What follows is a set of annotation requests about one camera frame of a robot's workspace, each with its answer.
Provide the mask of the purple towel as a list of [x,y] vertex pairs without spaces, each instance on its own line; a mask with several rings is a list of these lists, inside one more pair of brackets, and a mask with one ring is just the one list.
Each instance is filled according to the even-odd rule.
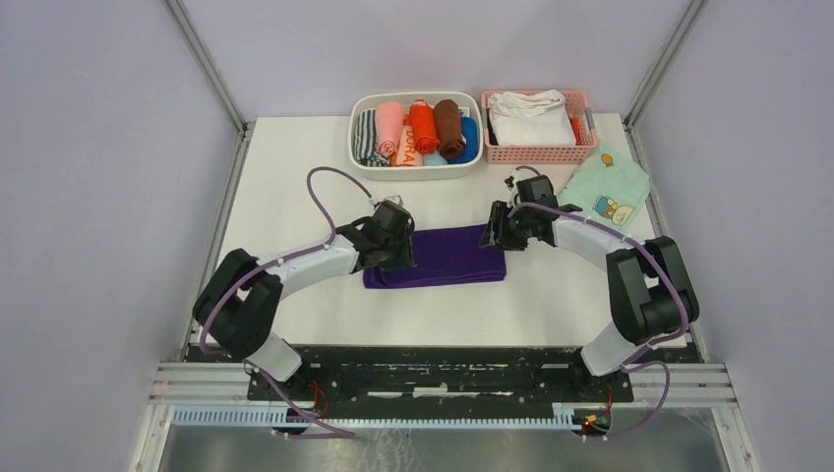
[[407,289],[497,282],[507,274],[505,253],[479,246],[486,226],[419,230],[413,236],[416,266],[397,270],[367,268],[367,289]]

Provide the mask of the pink towel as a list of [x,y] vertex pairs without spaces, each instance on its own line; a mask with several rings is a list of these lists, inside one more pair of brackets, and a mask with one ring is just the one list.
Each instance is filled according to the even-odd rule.
[[377,152],[383,157],[391,157],[396,153],[404,116],[404,107],[399,102],[388,101],[376,108]]

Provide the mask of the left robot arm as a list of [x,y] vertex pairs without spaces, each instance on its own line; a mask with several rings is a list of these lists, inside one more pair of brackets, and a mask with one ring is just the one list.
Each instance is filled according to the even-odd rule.
[[331,240],[310,248],[262,258],[233,250],[198,296],[192,316],[232,360],[253,364],[271,376],[283,398],[298,399],[310,376],[301,355],[272,330],[279,303],[334,277],[413,267],[414,228],[409,211],[385,200],[372,215],[337,227]]

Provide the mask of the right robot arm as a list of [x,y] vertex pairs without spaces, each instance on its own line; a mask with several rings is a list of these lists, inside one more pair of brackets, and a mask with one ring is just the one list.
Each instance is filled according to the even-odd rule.
[[567,376],[570,393],[592,401],[657,344],[687,333],[700,314],[677,242],[668,236],[640,239],[594,220],[581,207],[562,205],[541,174],[506,178],[506,201],[491,205],[483,248],[523,251],[536,240],[573,253],[607,276],[611,321],[578,352]]

